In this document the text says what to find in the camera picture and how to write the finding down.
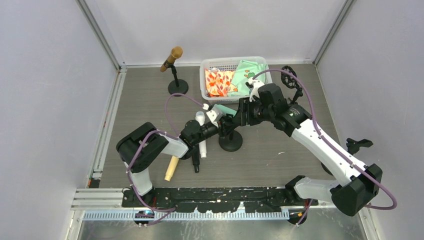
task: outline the white wall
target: white wall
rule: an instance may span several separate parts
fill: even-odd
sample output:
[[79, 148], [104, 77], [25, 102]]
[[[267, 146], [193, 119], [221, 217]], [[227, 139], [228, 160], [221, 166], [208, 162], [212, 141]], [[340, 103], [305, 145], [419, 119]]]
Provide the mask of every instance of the white wall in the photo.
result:
[[262, 56], [313, 61], [345, 0], [90, 0], [127, 65]]
[[[357, 154], [383, 170], [398, 200], [374, 211], [383, 239], [422, 239], [424, 207], [423, 1], [356, 1], [318, 66], [341, 141], [369, 139]], [[389, 206], [380, 191], [374, 205]]]
[[0, 239], [58, 240], [116, 71], [74, 0], [0, 13]]

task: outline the white plastic basket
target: white plastic basket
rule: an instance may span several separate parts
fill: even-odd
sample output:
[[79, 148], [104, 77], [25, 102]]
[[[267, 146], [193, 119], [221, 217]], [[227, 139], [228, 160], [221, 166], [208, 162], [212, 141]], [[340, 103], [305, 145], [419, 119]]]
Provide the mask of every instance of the white plastic basket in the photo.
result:
[[[267, 64], [265, 58], [261, 56], [242, 56], [242, 57], [226, 57], [226, 58], [213, 58], [205, 59], [200, 64], [200, 91], [201, 96], [205, 100], [209, 101], [210, 104], [234, 104], [238, 103], [240, 98], [245, 98], [248, 96], [220, 96], [220, 97], [210, 97], [208, 96], [208, 91], [206, 90], [206, 80], [205, 80], [205, 69], [217, 68], [222, 71], [235, 71], [239, 65], [240, 60], [247, 60], [256, 62], [258, 64]], [[271, 74], [269, 72], [265, 73], [265, 84], [271, 84], [273, 81], [271, 79]]]

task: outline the microphone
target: microphone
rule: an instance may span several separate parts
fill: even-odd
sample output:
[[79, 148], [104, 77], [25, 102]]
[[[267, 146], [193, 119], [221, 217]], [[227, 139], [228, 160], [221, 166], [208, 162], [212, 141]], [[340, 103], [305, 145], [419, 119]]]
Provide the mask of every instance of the microphone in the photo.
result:
[[180, 46], [176, 46], [171, 50], [171, 54], [165, 60], [165, 62], [160, 67], [160, 71], [165, 72], [172, 64], [175, 63], [175, 60], [181, 58], [183, 55], [183, 49]]

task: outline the cloth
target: cloth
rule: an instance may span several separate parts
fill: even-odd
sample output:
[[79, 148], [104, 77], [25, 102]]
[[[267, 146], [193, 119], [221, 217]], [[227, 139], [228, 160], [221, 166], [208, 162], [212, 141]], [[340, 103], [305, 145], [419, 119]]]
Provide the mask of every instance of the cloth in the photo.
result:
[[[228, 97], [248, 96], [250, 94], [250, 89], [246, 86], [246, 82], [249, 78], [253, 78], [256, 74], [265, 69], [267, 69], [266, 64], [241, 60], [231, 80], [231, 84], [237, 88], [237, 91], [228, 92]], [[256, 79], [265, 83], [265, 74], [258, 76]]]
[[228, 93], [237, 92], [237, 87], [231, 83], [234, 71], [220, 71], [217, 68], [205, 69], [206, 90], [209, 97], [227, 97]]

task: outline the gray wooden table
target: gray wooden table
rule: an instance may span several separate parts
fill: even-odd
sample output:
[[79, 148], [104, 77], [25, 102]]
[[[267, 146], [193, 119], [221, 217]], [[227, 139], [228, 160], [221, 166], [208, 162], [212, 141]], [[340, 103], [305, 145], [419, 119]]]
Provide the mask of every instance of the gray wooden table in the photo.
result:
[[[280, 69], [282, 65], [271, 65]], [[297, 76], [307, 87], [320, 126], [334, 139], [336, 131], [312, 64], [291, 65]], [[199, 85], [199, 67], [178, 67], [178, 77], [188, 82], [188, 95], [202, 99]], [[282, 88], [286, 98], [292, 98], [295, 90], [287, 89], [280, 80], [280, 73], [271, 73], [272, 81]], [[169, 96], [167, 87], [173, 79], [170, 70], [159, 68], [130, 68], [126, 74], [122, 95], [107, 150], [106, 161], [100, 181], [101, 188], [123, 188], [128, 186], [123, 162], [115, 150], [118, 141], [145, 122], [158, 129], [173, 133], [165, 118], [164, 105]], [[306, 97], [298, 103], [309, 110]], [[237, 109], [236, 104], [228, 107]], [[188, 120], [194, 119], [201, 108], [184, 97], [174, 97], [169, 103], [169, 115], [181, 130]], [[318, 159], [303, 145], [276, 130], [271, 123], [239, 127], [243, 146], [236, 152], [226, 152], [218, 144], [218, 136], [206, 140], [207, 158], [200, 160], [200, 172], [195, 173], [191, 159], [180, 160], [170, 182], [165, 181], [165, 172], [171, 159], [161, 154], [150, 165], [150, 178], [155, 187], [254, 187], [284, 186], [297, 175], [314, 179], [332, 179], [321, 168]]]

